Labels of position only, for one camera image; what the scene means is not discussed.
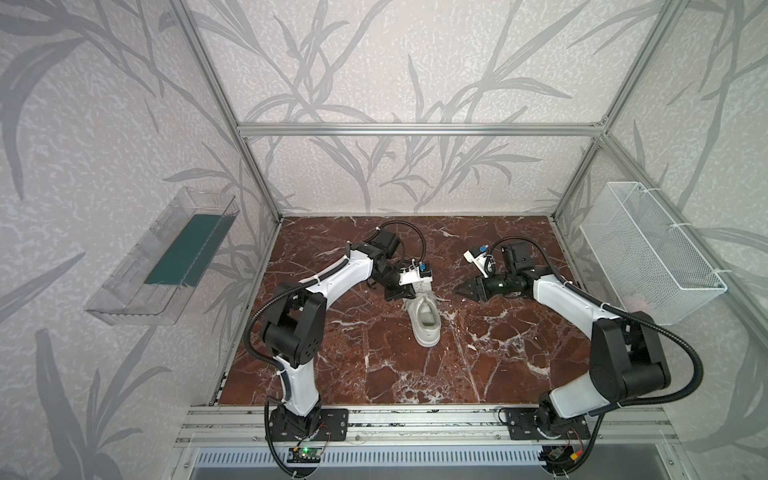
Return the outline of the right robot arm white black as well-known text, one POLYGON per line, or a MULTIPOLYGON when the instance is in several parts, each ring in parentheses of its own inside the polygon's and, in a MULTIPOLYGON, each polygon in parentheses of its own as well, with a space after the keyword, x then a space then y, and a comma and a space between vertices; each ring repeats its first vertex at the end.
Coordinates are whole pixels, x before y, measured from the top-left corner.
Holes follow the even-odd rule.
POLYGON ((454 292, 475 302, 487 302, 496 295, 530 297, 590 341, 588 371, 539 400, 537 420, 541 424, 611 411, 624 401, 669 386, 671 375, 657 331, 608 312, 605 304, 577 293, 550 266, 537 266, 529 243, 511 243, 503 254, 505 270, 499 272, 489 246, 465 251, 464 259, 480 274, 454 292))

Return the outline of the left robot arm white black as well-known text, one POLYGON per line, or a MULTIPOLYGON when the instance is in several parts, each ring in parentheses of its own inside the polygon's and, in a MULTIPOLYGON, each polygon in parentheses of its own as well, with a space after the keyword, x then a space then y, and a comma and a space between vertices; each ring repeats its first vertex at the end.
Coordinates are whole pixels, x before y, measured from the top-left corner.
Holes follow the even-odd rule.
POLYGON ((394 261, 401 240, 381 225, 368 239, 348 244, 343 256, 319 273, 282 283, 264 305, 260 337, 272 352, 269 362, 276 366, 284 388, 281 406, 290 415, 308 420, 321 408, 314 358, 323 341, 328 308, 360 283, 381 286, 387 302, 413 299, 414 284, 430 278, 424 266, 426 240, 423 235, 419 239, 417 258, 394 261))

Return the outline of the white sneaker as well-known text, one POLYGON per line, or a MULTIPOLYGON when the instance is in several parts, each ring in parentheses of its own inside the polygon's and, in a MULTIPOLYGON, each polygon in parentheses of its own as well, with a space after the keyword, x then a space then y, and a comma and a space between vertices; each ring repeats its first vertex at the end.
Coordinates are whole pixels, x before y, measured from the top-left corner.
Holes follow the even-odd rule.
POLYGON ((430 287, 415 287, 415 296, 403 300, 414 338, 425 348, 436 346, 441 336, 438 299, 430 287))

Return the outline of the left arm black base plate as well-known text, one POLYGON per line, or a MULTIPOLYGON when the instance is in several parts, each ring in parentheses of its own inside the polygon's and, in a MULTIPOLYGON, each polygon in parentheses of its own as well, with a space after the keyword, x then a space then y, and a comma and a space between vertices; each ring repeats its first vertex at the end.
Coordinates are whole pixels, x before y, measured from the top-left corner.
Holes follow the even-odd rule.
POLYGON ((347 438, 349 415, 348 409, 321 408, 300 417, 278 407, 269 414, 267 427, 273 441, 342 442, 347 438))

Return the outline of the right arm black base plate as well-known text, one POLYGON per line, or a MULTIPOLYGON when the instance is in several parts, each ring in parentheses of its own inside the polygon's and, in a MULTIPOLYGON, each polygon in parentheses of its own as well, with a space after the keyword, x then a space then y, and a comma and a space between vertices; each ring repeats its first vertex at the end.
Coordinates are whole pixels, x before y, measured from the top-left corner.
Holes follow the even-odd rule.
POLYGON ((588 440, 589 424, 583 416, 563 419, 545 408, 501 407, 499 422, 511 440, 588 440))

